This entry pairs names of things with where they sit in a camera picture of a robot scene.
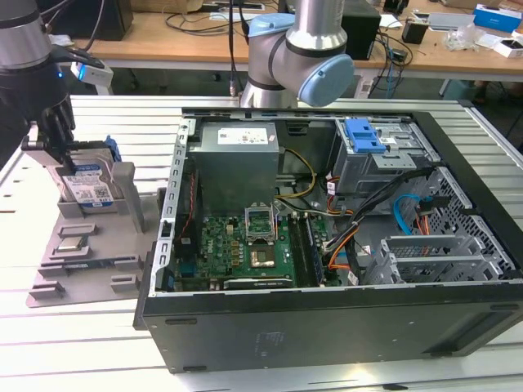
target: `sticker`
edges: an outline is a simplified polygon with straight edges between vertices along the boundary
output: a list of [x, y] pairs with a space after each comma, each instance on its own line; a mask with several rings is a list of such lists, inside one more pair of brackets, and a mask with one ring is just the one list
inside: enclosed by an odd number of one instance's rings
[[370, 256], [370, 246], [365, 245], [364, 247], [361, 247], [361, 252], [358, 252], [357, 256]]
[[100, 180], [102, 170], [98, 165], [79, 165], [74, 176], [64, 176], [64, 181], [82, 207], [107, 207], [114, 198], [109, 186]]
[[83, 269], [87, 268], [89, 264], [72, 264], [72, 265], [66, 265], [65, 268], [71, 268], [71, 269]]
[[396, 139], [393, 137], [380, 137], [379, 141], [381, 141], [384, 145], [395, 145]]
[[328, 182], [327, 183], [327, 193], [334, 196], [336, 194], [336, 184], [334, 184], [333, 182]]
[[268, 145], [265, 128], [222, 128], [218, 131], [219, 145]]
[[358, 280], [358, 277], [356, 275], [354, 275], [354, 272], [349, 270], [349, 274], [347, 277], [349, 278], [349, 282], [351, 282], [352, 286], [358, 285], [359, 280]]

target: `wooden desk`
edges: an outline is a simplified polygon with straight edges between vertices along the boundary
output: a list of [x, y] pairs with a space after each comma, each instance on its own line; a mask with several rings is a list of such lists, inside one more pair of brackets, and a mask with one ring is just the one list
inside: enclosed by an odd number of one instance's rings
[[[420, 12], [470, 13], [471, 10], [443, 7], [428, 0], [411, 0], [401, 19], [413, 10]], [[121, 42], [96, 41], [92, 54], [105, 60], [113, 68], [151, 69], [230, 69], [227, 35], [201, 37], [168, 28], [159, 13], [136, 13], [132, 27]], [[197, 20], [202, 16], [188, 16]], [[178, 16], [173, 23], [180, 24]], [[202, 29], [223, 25], [225, 21], [201, 20], [185, 24], [187, 29]], [[400, 39], [402, 29], [388, 29], [392, 37]], [[491, 33], [503, 35], [492, 30]], [[449, 51], [442, 42], [445, 33], [428, 30], [421, 45], [409, 45], [413, 61], [403, 72], [406, 78], [440, 78], [523, 82], [523, 60], [506, 59], [489, 49]], [[248, 68], [248, 46], [238, 34], [235, 36], [235, 59], [239, 70]], [[360, 81], [356, 97], [366, 98], [373, 80], [385, 65], [385, 52], [375, 45], [370, 60], [355, 61]]]

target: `green motherboard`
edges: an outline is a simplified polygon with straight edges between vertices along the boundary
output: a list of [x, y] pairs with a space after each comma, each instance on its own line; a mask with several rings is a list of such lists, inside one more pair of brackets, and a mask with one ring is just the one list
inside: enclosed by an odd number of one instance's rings
[[[177, 276], [183, 290], [208, 289], [210, 280], [237, 278], [284, 278], [296, 287], [295, 264], [290, 243], [289, 218], [279, 216], [273, 243], [259, 243], [247, 238], [245, 216], [209, 216], [203, 220], [201, 250], [195, 261], [178, 261]], [[264, 216], [251, 216], [248, 232], [262, 233], [271, 230]], [[327, 239], [322, 218], [311, 220], [315, 245], [320, 248]]]

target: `blue led light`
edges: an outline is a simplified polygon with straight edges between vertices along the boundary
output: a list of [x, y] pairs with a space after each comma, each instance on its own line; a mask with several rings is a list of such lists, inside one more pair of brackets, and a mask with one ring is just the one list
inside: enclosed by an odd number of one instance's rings
[[78, 76], [78, 79], [82, 80], [83, 79], [83, 75], [85, 75], [85, 65], [82, 65], [82, 67], [80, 67], [80, 74]]

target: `power connector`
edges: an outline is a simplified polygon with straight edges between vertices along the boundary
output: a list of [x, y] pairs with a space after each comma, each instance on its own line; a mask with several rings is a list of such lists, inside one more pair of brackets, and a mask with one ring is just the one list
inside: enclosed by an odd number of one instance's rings
[[407, 60], [407, 52], [401, 49], [392, 49], [392, 59], [398, 63], [404, 63]]

